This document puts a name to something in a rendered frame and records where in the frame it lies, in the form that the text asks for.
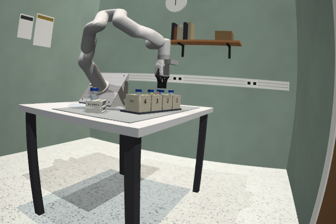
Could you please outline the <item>beige square adapter with holes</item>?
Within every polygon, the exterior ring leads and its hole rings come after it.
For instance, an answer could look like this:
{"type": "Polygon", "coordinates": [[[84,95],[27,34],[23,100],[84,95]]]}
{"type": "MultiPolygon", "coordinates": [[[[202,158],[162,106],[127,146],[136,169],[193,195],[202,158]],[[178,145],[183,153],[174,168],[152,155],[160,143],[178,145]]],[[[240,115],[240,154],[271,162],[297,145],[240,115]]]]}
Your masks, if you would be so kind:
{"type": "Polygon", "coordinates": [[[150,111],[162,110],[162,95],[151,95],[150,111]]]}
{"type": "Polygon", "coordinates": [[[172,109],[172,95],[162,95],[162,110],[172,109]]]}
{"type": "Polygon", "coordinates": [[[181,95],[172,95],[172,109],[180,109],[181,95]]]}

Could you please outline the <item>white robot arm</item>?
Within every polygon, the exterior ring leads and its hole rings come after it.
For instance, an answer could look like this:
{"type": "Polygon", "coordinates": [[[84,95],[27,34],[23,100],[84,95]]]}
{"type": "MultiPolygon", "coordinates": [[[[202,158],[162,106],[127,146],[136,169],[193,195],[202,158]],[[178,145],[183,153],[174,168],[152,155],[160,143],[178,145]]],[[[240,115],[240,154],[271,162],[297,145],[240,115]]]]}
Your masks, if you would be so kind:
{"type": "MultiPolygon", "coordinates": [[[[171,41],[163,38],[163,36],[155,30],[137,24],[128,18],[127,15],[124,9],[102,10],[98,12],[94,20],[87,23],[83,29],[78,65],[88,77],[90,88],[99,88],[98,94],[106,92],[109,83],[104,80],[97,65],[93,62],[96,48],[95,43],[97,43],[97,37],[95,39],[95,36],[96,33],[106,28],[108,22],[112,22],[116,28],[131,37],[145,39],[147,48],[158,49],[158,59],[170,59],[171,41]]],[[[167,60],[167,64],[179,65],[178,61],[173,59],[167,60]]]]}

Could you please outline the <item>grey flat mat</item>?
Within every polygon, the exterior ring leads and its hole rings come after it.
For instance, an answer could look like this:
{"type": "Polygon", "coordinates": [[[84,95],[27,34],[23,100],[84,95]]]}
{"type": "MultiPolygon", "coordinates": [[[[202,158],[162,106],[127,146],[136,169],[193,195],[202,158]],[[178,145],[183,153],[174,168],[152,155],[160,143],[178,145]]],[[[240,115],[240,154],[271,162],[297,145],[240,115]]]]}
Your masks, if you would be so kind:
{"type": "Polygon", "coordinates": [[[193,109],[198,109],[199,107],[193,107],[193,106],[180,106],[182,110],[177,111],[168,111],[168,112],[159,112],[159,113],[149,113],[149,114],[132,114],[132,113],[126,113],[126,112],[120,112],[120,110],[116,110],[114,108],[107,107],[107,110],[100,113],[87,113],[85,112],[86,106],[77,106],[76,107],[69,107],[69,108],[55,108],[53,110],[58,111],[64,111],[74,114],[80,114],[80,115],[86,115],[91,116],[95,118],[101,118],[106,120],[113,120],[118,122],[124,122],[124,123],[134,123],[134,122],[140,122],[144,120],[149,120],[153,118],[159,118],[166,115],[171,115],[175,113],[185,112],[193,109]],[[82,109],[81,109],[82,108],[82,109]]]}

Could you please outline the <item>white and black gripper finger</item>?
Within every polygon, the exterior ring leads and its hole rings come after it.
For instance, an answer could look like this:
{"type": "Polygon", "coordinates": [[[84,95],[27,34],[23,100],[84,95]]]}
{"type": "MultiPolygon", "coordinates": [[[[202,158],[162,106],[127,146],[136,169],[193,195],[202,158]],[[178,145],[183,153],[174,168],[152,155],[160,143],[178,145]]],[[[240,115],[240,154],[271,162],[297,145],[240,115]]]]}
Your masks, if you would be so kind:
{"type": "Polygon", "coordinates": [[[163,82],[162,82],[162,88],[166,89],[166,83],[169,77],[162,77],[163,82]]]}
{"type": "Polygon", "coordinates": [[[159,69],[157,70],[155,77],[157,78],[157,82],[158,82],[157,88],[162,88],[162,82],[161,82],[162,76],[159,75],[159,69]]]}

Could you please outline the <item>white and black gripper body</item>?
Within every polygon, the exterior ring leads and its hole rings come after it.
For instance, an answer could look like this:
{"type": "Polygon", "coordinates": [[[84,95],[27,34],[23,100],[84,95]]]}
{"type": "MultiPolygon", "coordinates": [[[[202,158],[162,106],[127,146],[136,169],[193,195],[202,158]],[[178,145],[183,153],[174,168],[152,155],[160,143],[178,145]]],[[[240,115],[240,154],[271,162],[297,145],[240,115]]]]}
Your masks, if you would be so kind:
{"type": "Polygon", "coordinates": [[[155,65],[155,74],[159,68],[159,75],[162,77],[169,77],[170,75],[170,65],[167,64],[167,60],[158,59],[155,65]]]}

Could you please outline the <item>white tube rack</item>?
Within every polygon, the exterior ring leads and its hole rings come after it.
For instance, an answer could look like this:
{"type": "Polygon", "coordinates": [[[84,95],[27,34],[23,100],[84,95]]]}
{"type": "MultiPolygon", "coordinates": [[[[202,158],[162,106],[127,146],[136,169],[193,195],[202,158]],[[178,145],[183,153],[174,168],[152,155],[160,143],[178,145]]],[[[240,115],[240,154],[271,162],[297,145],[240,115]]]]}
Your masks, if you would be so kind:
{"type": "Polygon", "coordinates": [[[86,100],[86,112],[87,113],[102,114],[106,110],[107,110],[107,100],[101,100],[101,99],[86,100]]]}

